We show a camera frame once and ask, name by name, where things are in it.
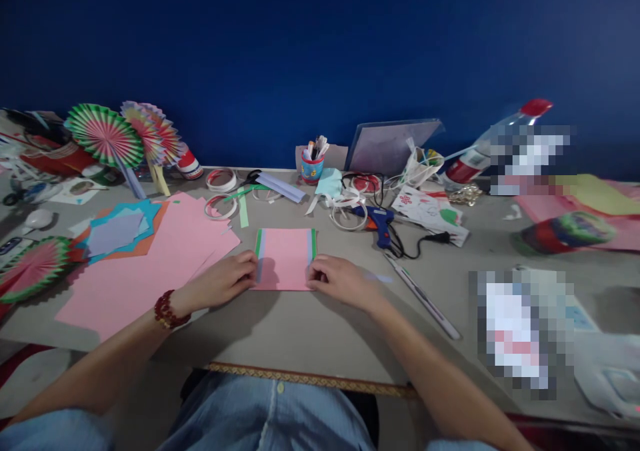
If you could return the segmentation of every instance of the table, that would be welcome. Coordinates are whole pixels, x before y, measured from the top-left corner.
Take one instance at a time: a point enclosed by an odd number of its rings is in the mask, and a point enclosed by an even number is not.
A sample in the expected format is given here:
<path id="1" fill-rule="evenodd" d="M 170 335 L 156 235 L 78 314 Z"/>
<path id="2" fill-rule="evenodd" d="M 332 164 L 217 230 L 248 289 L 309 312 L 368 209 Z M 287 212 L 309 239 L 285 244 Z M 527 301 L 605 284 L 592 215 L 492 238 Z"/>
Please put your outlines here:
<path id="1" fill-rule="evenodd" d="M 295 171 L 272 172 L 296 183 Z M 8 173 L 0 177 L 0 193 L 8 193 Z M 149 197 L 157 198 L 151 183 L 143 183 Z M 169 185 L 171 192 L 185 191 L 194 197 L 208 197 L 203 179 Z M 309 194 L 311 188 L 302 186 Z M 34 231 L 34 239 L 51 234 L 68 236 L 67 229 L 115 203 L 134 202 L 124 187 L 103 191 L 82 206 L 45 203 L 41 207 L 59 213 L 55 226 Z M 318 251 L 352 260 L 373 274 L 393 279 L 386 284 L 387 298 L 504 411 L 530 416 L 572 420 L 611 426 L 634 426 L 592 409 L 573 379 L 559 393 L 557 401 L 535 401 L 527 393 L 505 391 L 504 383 L 492 377 L 477 358 L 477 343 L 471 339 L 475 324 L 469 309 L 468 272 L 506 270 L 516 264 L 532 268 L 564 271 L 567 282 L 575 284 L 575 293 L 603 330 L 620 326 L 618 314 L 611 314 L 605 293 L 613 288 L 637 285 L 640 258 L 629 253 L 589 251 L 553 257 L 527 258 L 517 254 L 509 243 L 509 233 L 531 224 L 527 217 L 504 221 L 513 201 L 506 197 L 482 197 L 475 207 L 464 210 L 465 226 L 471 231 L 463 248 L 423 243 L 419 260 L 404 260 L 411 276 L 428 292 L 445 316 L 460 331 L 463 339 L 447 338 L 429 313 L 419 304 L 375 246 L 373 232 L 345 232 L 329 220 L 323 207 L 304 216 L 309 199 L 296 205 L 287 199 L 273 204 L 247 197 L 249 226 L 241 228 L 238 214 L 231 219 L 233 231 L 242 240 L 234 252 L 252 249 L 259 228 L 316 228 Z M 18 234 L 30 207 L 0 209 L 2 242 Z M 424 235 L 412 225 L 398 224 L 409 252 L 415 252 L 417 239 Z M 73 290 L 65 283 L 19 306 L 0 328 L 0 338 L 90 351 L 99 344 L 91 330 L 69 326 L 54 320 Z M 630 320 L 628 326 L 640 326 Z M 190 366 L 205 366 L 210 361 L 275 370 L 338 376 L 386 384 L 406 384 L 407 375 L 371 321 L 361 312 L 347 308 L 325 296 L 311 292 L 248 291 L 227 306 L 210 313 L 174 333 L 155 355 Z"/>

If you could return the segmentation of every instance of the pen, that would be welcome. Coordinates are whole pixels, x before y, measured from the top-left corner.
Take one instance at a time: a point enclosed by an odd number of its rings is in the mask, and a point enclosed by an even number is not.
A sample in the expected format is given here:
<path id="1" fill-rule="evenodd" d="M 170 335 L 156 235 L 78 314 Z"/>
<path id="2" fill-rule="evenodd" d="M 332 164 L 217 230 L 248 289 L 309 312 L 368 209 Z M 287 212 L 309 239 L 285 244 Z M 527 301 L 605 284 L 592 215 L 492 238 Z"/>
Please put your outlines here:
<path id="1" fill-rule="evenodd" d="M 400 276 L 402 281 L 404 281 L 409 289 L 413 291 L 413 294 L 416 298 L 418 298 L 418 301 L 422 303 L 427 311 L 429 311 L 431 316 L 433 316 L 433 318 L 438 322 L 442 329 L 449 335 L 449 338 L 453 340 L 459 340 L 461 338 L 460 333 L 458 333 L 457 329 L 453 327 L 453 325 L 445 317 L 445 315 L 440 312 L 437 306 L 435 306 L 435 304 L 433 304 L 433 302 L 427 297 L 427 295 L 420 289 L 420 286 L 418 286 L 413 278 L 411 278 L 409 272 L 402 266 L 397 264 L 393 259 L 391 259 L 388 254 L 384 253 L 384 255 L 391 266 L 393 266 L 393 269 L 398 274 L 398 276 Z"/>

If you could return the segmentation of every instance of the blue glue gun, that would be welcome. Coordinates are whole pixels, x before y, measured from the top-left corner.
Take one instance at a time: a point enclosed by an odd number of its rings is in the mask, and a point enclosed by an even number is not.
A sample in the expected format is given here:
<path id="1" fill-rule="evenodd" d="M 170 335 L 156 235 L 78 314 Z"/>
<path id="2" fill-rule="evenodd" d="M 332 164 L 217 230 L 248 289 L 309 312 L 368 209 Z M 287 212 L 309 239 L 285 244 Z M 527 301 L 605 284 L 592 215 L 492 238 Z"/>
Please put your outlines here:
<path id="1" fill-rule="evenodd" d="M 355 207 L 353 209 L 353 213 L 359 217 L 365 216 L 365 211 L 362 207 Z M 389 236 L 389 227 L 387 225 L 393 221 L 393 211 L 383 210 L 382 208 L 376 207 L 367 207 L 367 213 L 369 220 L 365 228 L 378 230 L 378 242 L 376 243 L 378 247 L 381 249 L 391 248 L 391 237 Z"/>

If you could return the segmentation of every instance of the pen holder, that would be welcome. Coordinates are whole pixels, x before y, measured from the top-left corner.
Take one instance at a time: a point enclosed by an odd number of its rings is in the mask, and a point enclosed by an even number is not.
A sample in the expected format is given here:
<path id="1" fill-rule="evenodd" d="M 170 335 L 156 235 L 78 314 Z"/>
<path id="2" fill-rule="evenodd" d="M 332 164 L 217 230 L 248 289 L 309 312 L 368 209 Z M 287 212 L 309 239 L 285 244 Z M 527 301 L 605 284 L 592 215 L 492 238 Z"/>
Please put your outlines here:
<path id="1" fill-rule="evenodd" d="M 302 163 L 301 168 L 302 172 L 300 175 L 302 179 L 308 185 L 317 185 L 318 180 L 320 179 L 320 175 L 322 175 L 322 168 L 325 164 L 325 155 L 322 158 L 317 160 L 307 160 L 305 159 L 304 152 L 302 153 Z"/>

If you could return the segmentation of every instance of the paper rosette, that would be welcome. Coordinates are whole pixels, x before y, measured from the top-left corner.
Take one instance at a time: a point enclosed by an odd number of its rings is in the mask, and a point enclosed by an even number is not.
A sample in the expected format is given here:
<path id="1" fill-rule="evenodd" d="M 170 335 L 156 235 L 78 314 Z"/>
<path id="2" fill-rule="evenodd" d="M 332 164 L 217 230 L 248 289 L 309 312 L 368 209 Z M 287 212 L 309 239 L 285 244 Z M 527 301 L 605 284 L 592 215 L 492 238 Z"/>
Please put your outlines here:
<path id="1" fill-rule="evenodd" d="M 114 110 L 83 103 L 72 108 L 65 126 L 73 138 L 104 165 L 133 168 L 142 161 L 142 140 Z"/>
<path id="2" fill-rule="evenodd" d="M 9 263 L 0 276 L 0 303 L 29 298 L 56 281 L 71 262 L 71 240 L 52 236 L 33 243 Z"/>
<path id="3" fill-rule="evenodd" d="M 187 145 L 178 135 L 177 130 L 173 127 L 173 122 L 169 121 L 160 108 L 151 103 L 140 103 L 153 121 L 155 128 L 160 136 L 161 146 L 165 151 L 163 165 L 173 166 L 180 161 L 182 155 L 187 151 Z"/>
<path id="4" fill-rule="evenodd" d="M 150 165 L 162 165 L 165 161 L 165 149 L 162 138 L 149 112 L 135 101 L 125 101 L 121 106 L 121 114 L 138 133 L 142 140 L 145 158 Z"/>

